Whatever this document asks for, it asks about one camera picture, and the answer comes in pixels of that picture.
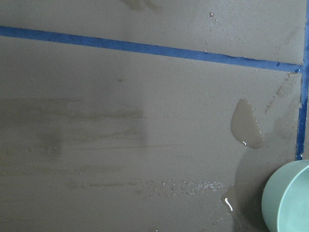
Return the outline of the mint green bowl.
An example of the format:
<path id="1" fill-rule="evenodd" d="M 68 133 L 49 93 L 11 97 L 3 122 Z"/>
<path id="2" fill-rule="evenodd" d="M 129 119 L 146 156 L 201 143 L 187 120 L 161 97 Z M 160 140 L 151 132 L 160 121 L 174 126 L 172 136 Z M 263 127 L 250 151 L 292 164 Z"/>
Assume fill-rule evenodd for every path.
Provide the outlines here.
<path id="1" fill-rule="evenodd" d="M 262 215 L 270 232 L 309 230 L 309 161 L 287 163 L 267 181 Z"/>

